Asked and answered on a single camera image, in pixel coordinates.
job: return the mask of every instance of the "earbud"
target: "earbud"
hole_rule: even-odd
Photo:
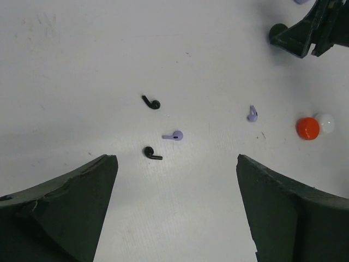
[[[182,131],[174,131],[172,135],[163,135],[163,139],[171,139],[175,141],[181,141],[183,139]]]
[[[160,102],[157,100],[150,102],[146,96],[142,96],[142,99],[147,104],[147,106],[150,107],[151,109],[156,110],[156,109],[159,109],[161,106]]]
[[[250,114],[247,116],[247,120],[249,122],[256,122],[257,119],[258,119],[257,111],[256,111],[255,107],[252,105],[252,106],[250,106]]]
[[[144,155],[149,159],[155,159],[155,160],[162,160],[163,157],[161,156],[154,156],[154,150],[152,147],[147,146],[143,149]]]

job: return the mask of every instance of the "red round object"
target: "red round object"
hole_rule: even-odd
[[[305,140],[314,140],[320,133],[320,125],[315,118],[306,117],[298,122],[297,132]]]

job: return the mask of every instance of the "white table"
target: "white table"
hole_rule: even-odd
[[[96,262],[256,261],[238,154],[349,197],[349,50],[298,59],[266,41],[313,3],[2,1],[0,195],[116,154]],[[296,120],[319,111],[336,130],[302,141]]]

